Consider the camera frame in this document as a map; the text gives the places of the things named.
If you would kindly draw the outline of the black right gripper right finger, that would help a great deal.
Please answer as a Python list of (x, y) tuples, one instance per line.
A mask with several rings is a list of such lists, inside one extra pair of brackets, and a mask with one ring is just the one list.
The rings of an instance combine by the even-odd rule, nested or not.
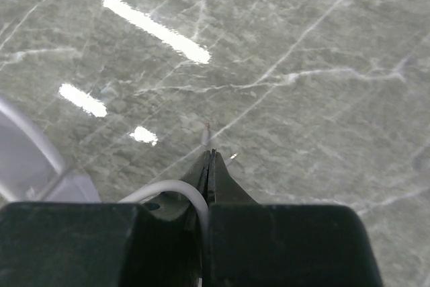
[(366, 228), (338, 204), (260, 204), (208, 164), (205, 286), (381, 286)]

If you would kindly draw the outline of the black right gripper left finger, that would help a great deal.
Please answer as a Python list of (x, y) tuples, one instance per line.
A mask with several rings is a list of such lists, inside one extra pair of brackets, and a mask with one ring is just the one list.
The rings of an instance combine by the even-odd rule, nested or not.
[(2, 286), (205, 286), (210, 153), (138, 203), (14, 202), (1, 209)]

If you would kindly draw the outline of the white headphones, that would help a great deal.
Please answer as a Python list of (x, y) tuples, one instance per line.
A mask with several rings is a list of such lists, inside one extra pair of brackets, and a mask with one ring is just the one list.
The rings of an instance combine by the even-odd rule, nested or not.
[(100, 202), (91, 178), (65, 161), (25, 114), (1, 98), (1, 197), (7, 202)]

